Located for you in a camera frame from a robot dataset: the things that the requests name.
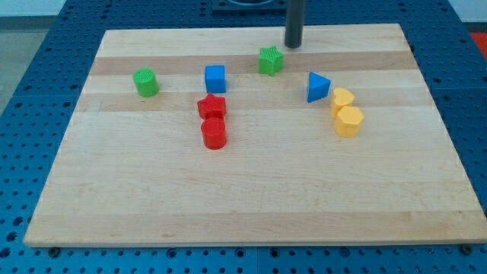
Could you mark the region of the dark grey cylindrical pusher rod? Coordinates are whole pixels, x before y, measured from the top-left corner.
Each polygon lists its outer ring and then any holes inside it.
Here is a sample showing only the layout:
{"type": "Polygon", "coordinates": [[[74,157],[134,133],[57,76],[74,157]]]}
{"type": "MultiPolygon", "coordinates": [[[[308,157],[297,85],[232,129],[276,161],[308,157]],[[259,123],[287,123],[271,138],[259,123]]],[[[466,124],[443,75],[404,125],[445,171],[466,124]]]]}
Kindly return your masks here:
{"type": "Polygon", "coordinates": [[[285,22],[285,45],[290,49],[301,46],[305,19],[305,0],[288,0],[285,22]]]}

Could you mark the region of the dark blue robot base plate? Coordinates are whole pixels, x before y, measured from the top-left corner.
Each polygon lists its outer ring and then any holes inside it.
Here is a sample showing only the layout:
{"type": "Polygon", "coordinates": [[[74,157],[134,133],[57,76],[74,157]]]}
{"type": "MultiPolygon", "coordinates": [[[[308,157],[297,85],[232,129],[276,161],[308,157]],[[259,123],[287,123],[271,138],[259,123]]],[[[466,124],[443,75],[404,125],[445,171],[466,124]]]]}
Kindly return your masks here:
{"type": "Polygon", "coordinates": [[[286,11],[287,0],[210,0],[213,15],[265,14],[286,11]]]}

